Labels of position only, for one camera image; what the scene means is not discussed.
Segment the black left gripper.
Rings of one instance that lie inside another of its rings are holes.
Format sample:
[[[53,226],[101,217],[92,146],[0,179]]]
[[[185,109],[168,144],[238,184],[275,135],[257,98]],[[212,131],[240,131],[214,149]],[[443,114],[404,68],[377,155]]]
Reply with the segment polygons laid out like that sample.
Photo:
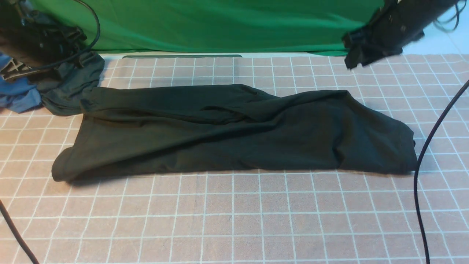
[[[86,36],[77,27],[38,25],[22,22],[19,26],[1,26],[1,52],[10,61],[2,67],[1,77],[15,81],[27,77],[30,81],[55,76],[55,69],[79,53]]]

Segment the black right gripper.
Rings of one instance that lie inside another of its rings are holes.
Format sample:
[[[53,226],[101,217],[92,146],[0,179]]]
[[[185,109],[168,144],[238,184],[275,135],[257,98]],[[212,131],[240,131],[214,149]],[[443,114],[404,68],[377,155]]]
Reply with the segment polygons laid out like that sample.
[[[361,28],[345,33],[342,43],[347,50],[344,59],[349,70],[362,65],[373,64],[381,59],[400,55],[402,45],[398,44],[397,28],[388,19],[370,21]]]

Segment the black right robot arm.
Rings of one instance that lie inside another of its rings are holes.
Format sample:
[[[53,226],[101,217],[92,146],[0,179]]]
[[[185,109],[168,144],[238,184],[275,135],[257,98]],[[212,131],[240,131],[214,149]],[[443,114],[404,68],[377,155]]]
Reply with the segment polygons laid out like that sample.
[[[353,70],[400,55],[406,45],[424,37],[425,27],[456,4],[456,0],[386,0],[365,25],[342,37],[346,67]]]

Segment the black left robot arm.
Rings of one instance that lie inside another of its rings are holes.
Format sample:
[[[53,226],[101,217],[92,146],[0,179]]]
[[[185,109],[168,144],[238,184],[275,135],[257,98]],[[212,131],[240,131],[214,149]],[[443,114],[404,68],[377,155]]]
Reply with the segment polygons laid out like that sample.
[[[62,80],[61,65],[83,67],[81,55],[91,49],[86,39],[79,27],[64,25],[26,0],[1,1],[0,48],[8,57],[1,77],[6,82]]]

